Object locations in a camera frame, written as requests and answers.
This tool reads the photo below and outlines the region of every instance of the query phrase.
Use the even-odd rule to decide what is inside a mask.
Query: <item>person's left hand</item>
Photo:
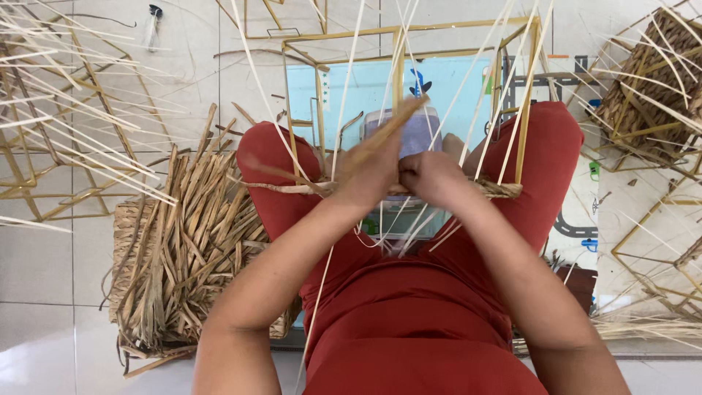
[[[335,195],[350,204],[367,209],[375,207],[388,194],[390,186],[397,183],[401,140],[402,130],[394,131],[360,163],[355,163],[354,158],[367,153],[371,141],[364,141],[349,150],[343,163],[337,163],[341,171],[337,171],[339,179],[335,181],[339,181],[341,187]]]

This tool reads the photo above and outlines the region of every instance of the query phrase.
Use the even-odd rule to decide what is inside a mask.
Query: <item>leg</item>
[[[312,149],[304,138],[295,137],[295,144],[298,153],[298,162],[311,180],[316,181],[321,171],[317,158],[312,153]],[[239,152],[237,162],[241,169],[241,175],[247,183],[269,183],[277,186],[291,186],[295,183],[279,176],[262,173],[252,169],[247,163],[255,158],[262,164],[277,167],[289,172],[293,172],[294,163],[285,148],[275,126],[270,122],[261,122],[249,129],[239,142]],[[265,188],[249,188],[253,205],[256,206],[258,215],[261,217],[263,226],[270,236],[275,240],[291,226],[302,219],[322,198],[318,195],[299,195],[275,192]],[[349,231],[334,245],[334,253],[329,262],[329,271],[326,274],[324,283],[324,297],[333,292],[352,273],[370,261],[380,259],[379,248],[365,247],[372,245],[371,239],[365,233],[358,237]],[[309,320],[312,316],[311,309],[317,299],[317,292],[324,274],[327,256],[325,256],[312,270],[300,290],[303,298],[303,308],[306,312],[305,318]]]
[[[503,124],[500,140],[488,147],[484,174],[493,181],[497,181],[500,176],[514,123],[515,118],[512,118]],[[494,199],[492,202],[534,251],[538,252],[548,237],[568,191],[583,143],[583,133],[565,105],[560,102],[533,105],[527,132],[522,194],[514,200]],[[505,170],[503,182],[506,183],[514,182],[515,179],[519,133],[517,128],[517,136]],[[480,152],[475,150],[474,154],[480,155]],[[448,228],[452,222],[453,219],[444,227]],[[445,228],[440,230],[438,235],[441,235]],[[465,230],[458,229],[429,253],[428,250],[437,241],[439,238],[427,243],[420,255],[447,266],[471,284],[496,310],[505,312],[490,273]]]

